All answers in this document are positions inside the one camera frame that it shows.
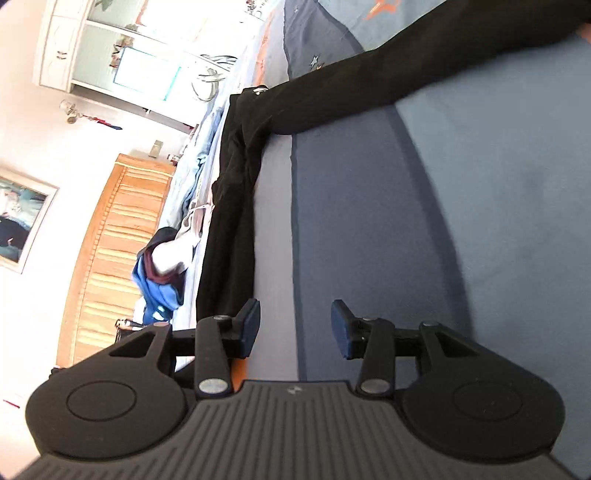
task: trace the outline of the framed picture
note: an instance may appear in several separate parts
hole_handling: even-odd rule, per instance
[[[22,273],[57,188],[0,167],[0,265]]]

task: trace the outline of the round pad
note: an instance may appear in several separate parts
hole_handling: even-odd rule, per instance
[[[186,413],[184,394],[143,360],[91,359],[40,386],[26,413],[39,451],[106,460],[141,452],[169,435]]]
[[[125,415],[137,399],[133,388],[117,382],[92,382],[75,389],[68,410],[82,420],[108,421]]]
[[[402,407],[421,440],[479,462],[548,451],[564,423],[564,405],[550,384],[493,359],[445,360],[406,391]]]

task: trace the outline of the clothing pile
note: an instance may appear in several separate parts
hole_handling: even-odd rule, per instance
[[[201,241],[210,206],[190,203],[180,229],[160,228],[138,253],[132,278],[144,296],[142,323],[169,322],[184,302],[186,271]]]
[[[205,167],[213,163],[222,114],[223,106],[212,107],[191,137],[190,144],[178,162],[170,183],[160,216],[161,228],[165,226],[180,228],[181,221],[189,212],[190,204],[194,200],[204,202],[205,191],[202,187],[204,180],[207,183],[208,177]]]

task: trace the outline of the white wall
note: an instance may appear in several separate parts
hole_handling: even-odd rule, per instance
[[[31,83],[44,0],[10,0],[0,9],[0,165],[59,187],[22,275],[0,267],[0,394],[25,398],[54,365],[70,278],[90,217],[119,153],[162,157],[185,135],[126,112],[74,99],[79,109],[120,125],[115,131],[79,120],[68,125],[64,93]],[[0,412],[0,472],[30,459],[22,409]],[[12,452],[6,450],[12,446]]]

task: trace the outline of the decorative object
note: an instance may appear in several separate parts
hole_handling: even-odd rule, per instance
[[[70,125],[75,124],[79,118],[86,118],[87,120],[89,120],[91,122],[96,122],[98,124],[112,128],[113,130],[123,130],[122,127],[118,127],[116,125],[111,125],[109,122],[107,122],[101,118],[98,118],[97,116],[90,116],[90,115],[85,115],[83,113],[80,113],[78,111],[78,109],[76,108],[76,104],[68,102],[67,100],[61,101],[60,110],[68,116],[68,118],[66,119],[66,122],[68,122]]]
[[[0,167],[0,265],[22,273],[56,192],[51,185]]]
[[[135,24],[129,24],[125,26],[126,30],[130,32],[137,32],[138,26]],[[117,70],[119,68],[119,64],[121,63],[121,56],[123,55],[123,49],[126,47],[134,46],[134,38],[128,35],[121,35],[119,41],[113,45],[113,53],[111,53],[111,63],[109,63],[109,67],[112,69]]]

